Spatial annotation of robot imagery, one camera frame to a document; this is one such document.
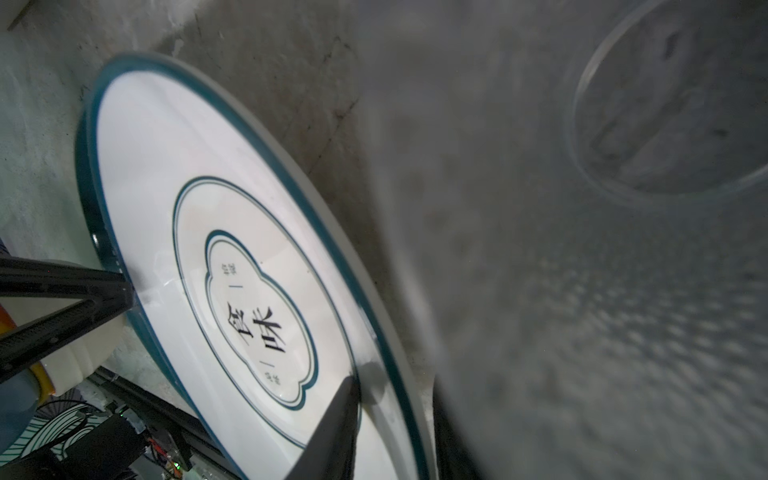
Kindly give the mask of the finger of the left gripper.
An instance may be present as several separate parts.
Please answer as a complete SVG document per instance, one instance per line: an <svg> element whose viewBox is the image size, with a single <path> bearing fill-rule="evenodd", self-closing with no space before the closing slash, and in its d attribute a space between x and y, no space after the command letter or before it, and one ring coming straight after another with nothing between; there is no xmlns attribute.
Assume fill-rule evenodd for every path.
<svg viewBox="0 0 768 480"><path fill-rule="evenodd" d="M1 296L65 302L1 335L2 382L135 305L134 288L121 273L12 256L1 258Z"/></svg>

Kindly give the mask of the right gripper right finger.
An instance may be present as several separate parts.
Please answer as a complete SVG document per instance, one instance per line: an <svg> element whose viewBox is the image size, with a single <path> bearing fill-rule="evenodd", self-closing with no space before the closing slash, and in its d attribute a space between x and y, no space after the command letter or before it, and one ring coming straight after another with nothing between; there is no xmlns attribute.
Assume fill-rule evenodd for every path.
<svg viewBox="0 0 768 480"><path fill-rule="evenodd" d="M461 435L453 428L438 384L433 385L433 418L436 462L442 480L478 480L478 472Z"/></svg>

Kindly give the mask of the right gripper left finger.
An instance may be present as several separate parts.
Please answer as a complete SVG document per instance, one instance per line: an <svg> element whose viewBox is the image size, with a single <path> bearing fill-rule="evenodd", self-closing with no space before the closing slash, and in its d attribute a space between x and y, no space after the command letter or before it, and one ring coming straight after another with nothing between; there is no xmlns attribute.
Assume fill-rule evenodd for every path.
<svg viewBox="0 0 768 480"><path fill-rule="evenodd" d="M346 377L287 479L354 477L360 402L358 380Z"/></svg>

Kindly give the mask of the black text white plate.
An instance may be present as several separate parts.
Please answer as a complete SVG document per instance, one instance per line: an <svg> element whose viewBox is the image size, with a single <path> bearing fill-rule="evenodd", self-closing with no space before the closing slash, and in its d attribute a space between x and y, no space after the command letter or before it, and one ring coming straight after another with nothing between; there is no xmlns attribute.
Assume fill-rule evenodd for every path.
<svg viewBox="0 0 768 480"><path fill-rule="evenodd" d="M78 193L128 318L243 479L285 479L341 382L360 386L355 479L433 479L391 318L297 163L236 99L158 54L110 60L75 143Z"/></svg>

